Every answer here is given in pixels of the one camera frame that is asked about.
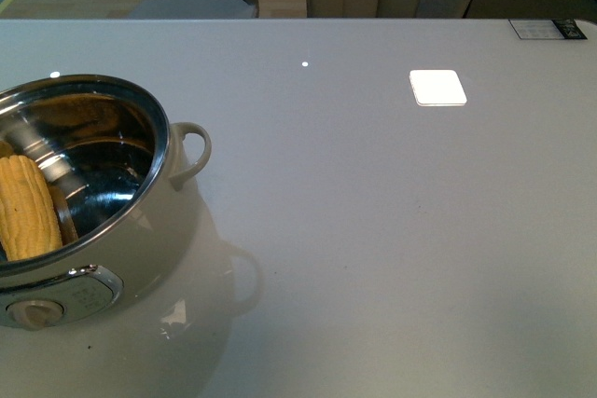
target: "corn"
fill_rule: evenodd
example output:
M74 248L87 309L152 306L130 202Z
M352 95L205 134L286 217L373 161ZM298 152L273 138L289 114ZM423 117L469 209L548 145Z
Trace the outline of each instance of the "corn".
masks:
M0 158L0 241L8 261L62 247L46 180L26 156Z

